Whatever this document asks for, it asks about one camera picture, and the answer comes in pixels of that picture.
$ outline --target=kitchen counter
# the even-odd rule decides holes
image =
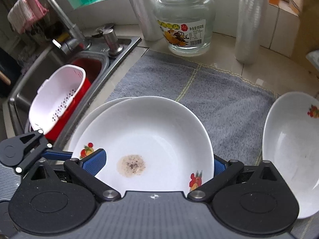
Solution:
[[[114,30],[117,36],[143,36],[138,25],[119,25],[115,26]],[[84,34],[89,34],[91,31],[87,29]],[[279,94],[288,91],[303,91],[315,96],[319,91],[319,77],[317,76],[319,73],[309,72],[291,59],[264,47],[260,48],[257,61],[253,65],[239,63],[234,57],[235,42],[236,39],[233,37],[213,33],[208,52],[186,59],[241,75],[250,82]],[[143,39],[106,82],[83,118],[106,101],[122,77],[148,49],[171,54],[164,39],[155,42]],[[3,112],[7,136],[12,137],[14,133],[7,102],[3,103]]]

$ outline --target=plate rim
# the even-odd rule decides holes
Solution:
[[[187,108],[186,106],[184,106],[183,104],[181,104],[181,103],[179,103],[179,102],[177,102],[177,101],[175,101],[175,100],[166,98],[166,97],[161,97],[161,96],[136,96],[136,97],[134,97],[134,98],[132,98],[132,99],[130,99],[130,100],[137,100],[137,99],[141,99],[141,98],[145,99],[145,98],[147,98],[147,97],[160,98],[160,99],[163,99],[163,100],[167,100],[167,101],[171,101],[171,102],[173,102],[173,103],[176,103],[176,104],[178,104],[179,106],[181,106],[182,108],[186,109],[186,111],[187,111],[188,113],[190,113],[190,114],[192,115],[192,117],[195,118],[195,120],[197,120],[197,123],[199,123],[199,125],[201,126],[201,129],[203,130],[203,132],[204,132],[204,134],[205,134],[206,140],[208,141],[208,146],[209,146],[209,148],[210,148],[211,166],[212,166],[211,170],[212,170],[212,171],[211,171],[211,177],[210,177],[208,180],[212,179],[212,178],[214,177],[214,171],[215,171],[214,152],[213,152],[212,142],[211,142],[211,140],[210,140],[210,138],[209,138],[209,135],[208,135],[208,133],[207,133],[207,130],[206,130],[206,128],[204,127],[204,125],[202,124],[202,122],[200,121],[200,119],[199,119],[190,109],[188,109],[188,108]],[[102,113],[108,111],[108,110],[109,110],[110,108],[112,108],[112,107],[118,107],[119,104],[125,103],[125,101],[128,101],[128,100],[123,100],[123,101],[121,101],[121,102],[119,102],[119,103],[116,103],[116,104],[112,105],[111,107],[107,108],[107,109],[106,109],[105,111],[103,111]]]
[[[75,143],[75,142],[74,142],[74,139],[75,139],[75,136],[74,136],[74,135],[75,135],[76,133],[79,133],[79,132],[80,132],[79,127],[81,127],[82,125],[84,125],[84,123],[85,123],[86,121],[88,121],[89,117],[91,117],[92,115],[95,115],[95,114],[96,114],[96,116],[93,118],[93,120],[95,120],[100,114],[102,114],[105,110],[107,110],[108,108],[111,107],[111,106],[108,106],[108,105],[110,104],[110,102],[114,102],[114,101],[118,101],[118,100],[119,100],[118,102],[115,103],[115,104],[117,104],[117,103],[120,103],[120,102],[122,102],[122,101],[125,101],[125,100],[128,100],[128,99],[133,99],[133,98],[135,98],[135,97],[132,96],[132,97],[121,97],[121,98],[117,98],[117,99],[114,99],[114,100],[111,100],[111,101],[108,101],[108,102],[103,103],[103,104],[100,105],[99,107],[95,108],[92,112],[90,112],[90,113],[79,123],[79,125],[76,127],[75,131],[73,132],[73,134],[72,134],[72,136],[71,136],[71,138],[70,138],[70,140],[69,140],[70,142],[68,143],[67,151],[70,151],[70,152],[73,152],[73,151],[74,151],[76,145],[78,144],[79,139],[80,139],[81,136],[82,136],[82,135],[80,135],[79,138],[78,138],[78,141]],[[108,106],[106,109],[104,109],[104,110],[101,111],[99,114],[97,114],[98,111],[100,111],[102,108],[105,108],[106,106]],[[87,125],[87,127],[83,130],[82,134],[83,134],[84,131],[89,127],[89,125],[90,125],[90,123],[92,123],[92,121],[89,122],[89,124]]]
[[[290,95],[302,95],[302,96],[306,96],[310,99],[314,99],[316,101],[318,101],[316,98],[312,97],[311,95],[307,94],[307,93],[304,93],[304,92],[300,92],[300,91],[292,91],[292,92],[287,92],[287,93],[284,93],[283,95],[281,95],[278,99],[276,99],[276,101],[272,104],[272,106],[270,107],[269,109],[269,112],[267,114],[267,118],[266,118],[266,121],[265,121],[265,125],[264,125],[264,131],[263,131],[263,142],[262,142],[262,159],[263,160],[266,160],[265,159],[265,156],[264,156],[264,147],[265,147],[265,131],[266,131],[266,127],[267,127],[267,123],[268,123],[268,120],[270,118],[270,115],[272,114],[273,112],[273,109],[283,100],[285,99],[287,96],[290,96]],[[310,214],[310,215],[300,215],[301,211],[299,209],[299,214],[298,214],[298,217],[297,219],[305,219],[305,218],[308,218],[308,217],[311,217],[313,216],[314,214],[316,214],[317,212],[319,211],[319,208],[316,212]]]

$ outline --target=food residue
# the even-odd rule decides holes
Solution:
[[[139,155],[123,156],[117,163],[117,171],[124,177],[141,175],[145,170],[145,162]]]

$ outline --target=barcode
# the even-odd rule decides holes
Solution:
[[[202,39],[198,39],[198,40],[193,40],[190,42],[190,45],[193,46],[193,45],[198,45],[198,44],[201,44],[202,43]]]

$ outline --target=fruit pattern decal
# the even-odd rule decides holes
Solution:
[[[317,108],[316,106],[314,106],[314,105],[311,105],[311,108],[309,109],[309,111],[307,112],[307,114],[308,114],[310,117],[314,118],[314,119],[319,118],[319,110],[318,110],[318,108]]]
[[[186,39],[189,39],[182,31],[175,31],[173,29],[164,31],[164,36],[170,44],[184,47],[188,44]]]
[[[92,154],[94,152],[93,143],[88,143],[87,146],[84,145],[84,149],[81,151],[80,159]]]
[[[196,172],[196,174],[192,173],[190,176],[190,183],[189,183],[189,187],[190,190],[189,192],[197,189],[200,185],[202,185],[202,176],[203,176],[203,171],[201,171],[200,173],[198,173],[198,171]]]

